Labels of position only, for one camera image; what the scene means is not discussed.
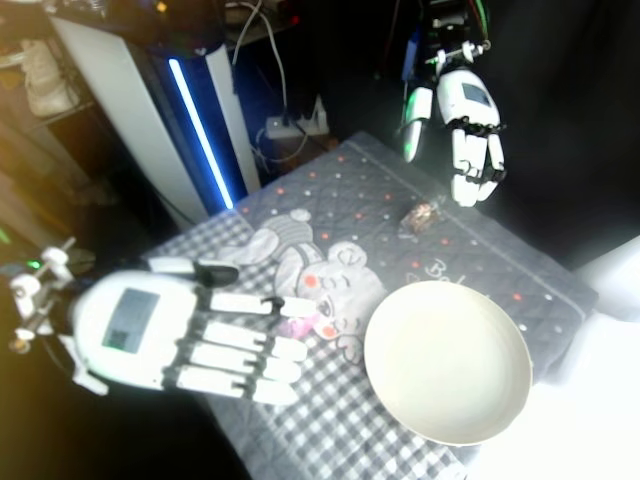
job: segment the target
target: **glowing light bar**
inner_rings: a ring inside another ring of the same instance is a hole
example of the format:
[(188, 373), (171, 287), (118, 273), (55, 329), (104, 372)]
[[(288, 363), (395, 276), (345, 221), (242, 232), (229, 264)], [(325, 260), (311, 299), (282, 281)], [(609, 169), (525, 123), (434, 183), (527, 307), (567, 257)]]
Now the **glowing light bar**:
[(202, 146), (204, 155), (205, 157), (207, 157), (207, 162), (209, 162), (209, 168), (211, 168), (213, 177), (218, 184), (218, 188), (220, 189), (220, 193), (222, 194), (224, 204), (227, 208), (233, 208), (233, 201), (231, 200), (231, 196), (229, 195), (227, 186), (224, 183), (224, 178), (222, 178), (222, 173), (220, 172), (220, 168), (218, 167), (218, 163), (216, 162), (216, 157), (213, 155), (213, 150), (211, 150), (209, 139), (204, 133), (204, 127), (202, 126), (202, 122), (200, 121), (200, 116), (198, 115), (196, 106), (193, 103), (193, 98), (191, 98), (191, 92), (189, 91), (187, 82), (184, 79), (184, 75), (182, 74), (180, 63), (178, 63), (176, 59), (172, 58), (171, 60), (169, 60), (169, 67), (171, 68), (173, 78), (175, 78), (178, 89), (180, 90), (180, 95), (182, 95), (182, 101), (184, 102), (185, 107), (187, 107), (187, 112), (189, 112), (189, 118), (191, 119), (193, 128), (198, 135), (198, 140), (200, 140), (200, 145)]

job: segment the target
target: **gingham pattern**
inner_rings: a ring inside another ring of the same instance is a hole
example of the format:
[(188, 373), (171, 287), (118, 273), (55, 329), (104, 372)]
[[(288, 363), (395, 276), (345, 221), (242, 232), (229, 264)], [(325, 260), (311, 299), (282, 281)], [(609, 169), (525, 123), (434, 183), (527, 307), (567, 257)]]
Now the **gingham pattern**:
[[(443, 193), (421, 175), (359, 134), (244, 199), (237, 211), (217, 215), (154, 253), (215, 258), (223, 246), (246, 244), (266, 218), (303, 208), (311, 213), (314, 243), (322, 251), (337, 241), (357, 242), (389, 291), (407, 281), (431, 279), (429, 266), (445, 261), (450, 281), (464, 277), (465, 284), (490, 295), (526, 330), (534, 374), (544, 374), (594, 305), (594, 293), (473, 209), (447, 205), (441, 211), (443, 221), (430, 227), (428, 235), (397, 236), (400, 219), (419, 197)], [(228, 290), (271, 295), (276, 268), (273, 259), (243, 267), (239, 281)], [(256, 329), (265, 326), (264, 320), (251, 316), (213, 318)], [(380, 404), (362, 364), (346, 362), (332, 344), (314, 334), (304, 341), (309, 357), (294, 386), (300, 396), (296, 404), (272, 407), (207, 397), (256, 480), (464, 478), (460, 459), (469, 449), (414, 435)]]

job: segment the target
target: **round plate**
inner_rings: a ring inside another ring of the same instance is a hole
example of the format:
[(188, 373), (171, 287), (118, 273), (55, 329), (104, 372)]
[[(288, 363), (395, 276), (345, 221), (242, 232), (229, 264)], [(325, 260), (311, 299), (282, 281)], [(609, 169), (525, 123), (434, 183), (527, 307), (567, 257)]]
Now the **round plate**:
[(420, 282), (376, 309), (364, 344), (383, 405), (418, 435), (473, 445), (504, 430), (531, 388), (531, 359), (509, 316), (484, 295)]

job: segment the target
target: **table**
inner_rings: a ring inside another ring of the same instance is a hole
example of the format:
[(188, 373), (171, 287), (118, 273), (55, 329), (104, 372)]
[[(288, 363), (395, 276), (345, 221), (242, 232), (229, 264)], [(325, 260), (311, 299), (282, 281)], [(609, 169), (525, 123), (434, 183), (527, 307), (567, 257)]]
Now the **table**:
[[(313, 326), (279, 325), (309, 357), (288, 407), (208, 396), (219, 424), (256, 480), (463, 479), (468, 449), (426, 441), (378, 401), (362, 362), (368, 316), (407, 283), (452, 281), (498, 303), (519, 325), (539, 380), (567, 348), (596, 294), (576, 277), (357, 134), (160, 247), (157, 254), (233, 260), (230, 291), (313, 298), (326, 314)], [(422, 235), (400, 228), (419, 201), (440, 221)], [(216, 314), (256, 329), (264, 320)]]

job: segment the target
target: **bear illustration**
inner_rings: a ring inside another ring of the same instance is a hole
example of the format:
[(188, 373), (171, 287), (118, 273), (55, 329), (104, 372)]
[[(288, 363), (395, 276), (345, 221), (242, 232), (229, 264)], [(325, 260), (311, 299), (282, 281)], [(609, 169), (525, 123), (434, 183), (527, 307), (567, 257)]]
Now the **bear illustration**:
[(310, 218), (302, 209), (270, 218), (246, 245), (223, 247), (218, 257), (239, 266), (275, 259), (275, 294), (308, 298), (318, 305), (318, 313), (296, 325), (294, 335), (313, 329), (341, 349), (347, 360), (358, 363), (367, 322), (386, 291), (366, 267), (367, 254), (355, 243), (335, 243), (325, 258), (313, 243)]

